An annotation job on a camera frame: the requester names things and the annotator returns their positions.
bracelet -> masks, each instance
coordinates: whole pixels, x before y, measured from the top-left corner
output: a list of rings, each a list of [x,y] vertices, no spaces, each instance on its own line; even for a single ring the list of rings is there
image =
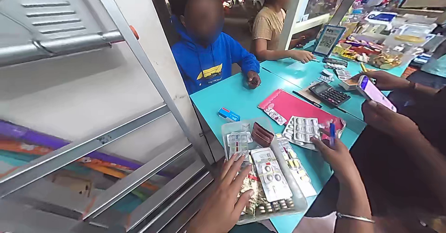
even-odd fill
[[[371,220],[371,219],[368,219],[368,218],[365,218],[365,217],[355,217],[355,216],[350,216],[350,215],[344,215],[344,214],[339,213],[339,212],[336,213],[336,216],[339,217],[339,218],[346,217],[346,218],[360,220],[360,221],[364,221],[364,222],[368,222],[368,223],[373,223],[373,224],[375,223],[374,220]]]

smartphone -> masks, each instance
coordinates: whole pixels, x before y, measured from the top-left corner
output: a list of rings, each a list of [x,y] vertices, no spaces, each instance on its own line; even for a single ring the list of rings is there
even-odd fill
[[[356,88],[365,97],[365,99],[379,102],[393,112],[397,111],[397,108],[393,106],[390,100],[387,99],[387,97],[370,81],[366,75],[360,77]]]

blue and white box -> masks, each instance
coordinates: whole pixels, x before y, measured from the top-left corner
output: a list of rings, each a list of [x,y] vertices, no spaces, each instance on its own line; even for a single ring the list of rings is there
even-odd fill
[[[233,111],[228,110],[226,108],[221,108],[219,110],[219,116],[221,116],[228,122],[240,121],[240,116],[238,114],[236,114]]]

woman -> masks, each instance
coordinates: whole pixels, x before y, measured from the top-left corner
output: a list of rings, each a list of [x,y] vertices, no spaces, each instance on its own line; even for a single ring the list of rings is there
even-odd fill
[[[260,61],[275,61],[291,57],[302,63],[313,59],[313,54],[303,50],[276,51],[285,20],[285,10],[289,0],[267,0],[257,14],[253,26],[253,53]],[[291,40],[289,47],[294,48],[304,42],[305,37]]]

clear plastic tray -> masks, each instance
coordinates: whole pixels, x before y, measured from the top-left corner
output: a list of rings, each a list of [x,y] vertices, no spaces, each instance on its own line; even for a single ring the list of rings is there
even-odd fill
[[[229,157],[229,155],[228,155],[229,147],[227,146],[226,135],[233,133],[233,132],[247,132],[247,131],[252,132],[254,122],[257,122],[260,126],[264,127],[266,130],[268,130],[274,134],[278,133],[277,131],[273,130],[273,128],[271,126],[271,122],[269,121],[269,118],[267,118],[267,117],[260,117],[260,118],[250,119],[250,120],[243,120],[243,121],[223,124],[222,125],[222,136],[223,136],[223,145],[224,145],[224,149],[225,149],[226,159],[228,159],[228,157]],[[255,141],[248,143],[249,150],[260,149],[260,148],[263,148],[263,147],[258,145]],[[298,184],[296,183],[296,180],[294,179],[291,171],[289,170],[285,159],[283,158],[283,155],[280,151],[279,144],[277,142],[276,137],[274,137],[270,148],[274,152],[274,155],[276,156],[277,161],[279,162],[279,166],[282,170],[282,173],[285,176],[285,179],[289,185],[289,188],[291,189],[291,192],[293,193],[292,198],[293,198],[293,202],[294,202],[294,207],[288,208],[285,210],[281,210],[279,212],[265,213],[265,214],[261,214],[259,209],[256,208],[255,216],[252,216],[249,214],[241,215],[239,218],[239,221],[237,222],[238,225],[252,223],[252,222],[256,222],[256,221],[260,221],[260,220],[265,220],[265,219],[269,219],[271,217],[276,217],[276,216],[293,215],[293,214],[302,213],[306,210],[306,208],[308,206],[306,198],[304,197],[301,189],[299,188]]]

